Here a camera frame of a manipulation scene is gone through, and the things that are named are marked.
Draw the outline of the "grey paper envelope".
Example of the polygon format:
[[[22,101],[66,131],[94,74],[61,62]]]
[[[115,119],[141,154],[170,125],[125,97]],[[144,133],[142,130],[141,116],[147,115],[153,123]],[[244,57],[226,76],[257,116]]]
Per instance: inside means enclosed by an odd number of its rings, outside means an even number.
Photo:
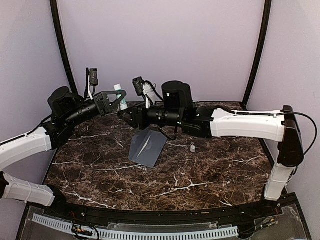
[[[145,129],[131,139],[128,159],[139,165],[153,169],[168,138],[162,133]]]

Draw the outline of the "white glue stick cap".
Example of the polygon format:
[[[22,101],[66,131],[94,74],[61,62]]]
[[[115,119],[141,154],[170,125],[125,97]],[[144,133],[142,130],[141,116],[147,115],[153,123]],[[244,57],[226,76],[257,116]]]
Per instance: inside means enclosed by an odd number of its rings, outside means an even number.
[[[195,147],[194,145],[192,145],[192,146],[190,147],[190,151],[191,151],[192,153],[195,153],[195,152],[196,152],[196,147]]]

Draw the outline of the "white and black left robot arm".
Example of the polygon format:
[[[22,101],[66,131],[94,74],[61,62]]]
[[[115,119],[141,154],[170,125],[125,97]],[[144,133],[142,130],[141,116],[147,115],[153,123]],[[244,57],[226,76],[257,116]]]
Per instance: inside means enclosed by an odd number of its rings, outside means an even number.
[[[56,187],[18,179],[4,173],[4,169],[30,156],[64,146],[76,126],[109,114],[126,95],[124,90],[102,91],[85,100],[67,86],[56,89],[48,98],[50,116],[30,132],[1,142],[0,197],[50,207],[58,217],[67,218],[71,208],[62,200],[65,197]]]

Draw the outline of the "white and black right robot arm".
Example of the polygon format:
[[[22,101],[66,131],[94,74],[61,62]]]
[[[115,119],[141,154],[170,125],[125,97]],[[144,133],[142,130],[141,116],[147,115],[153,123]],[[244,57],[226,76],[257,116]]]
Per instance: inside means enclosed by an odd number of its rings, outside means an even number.
[[[275,208],[283,189],[303,162],[307,153],[303,148],[297,113],[289,105],[281,110],[245,111],[223,106],[196,107],[191,87],[172,80],[161,86],[159,97],[163,105],[156,105],[158,95],[153,84],[141,77],[133,81],[136,94],[145,102],[120,111],[117,115],[134,129],[144,130],[150,125],[159,128],[181,128],[184,134],[197,138],[246,137],[278,143],[278,157],[264,188],[263,200],[255,205],[255,213],[266,217]]]

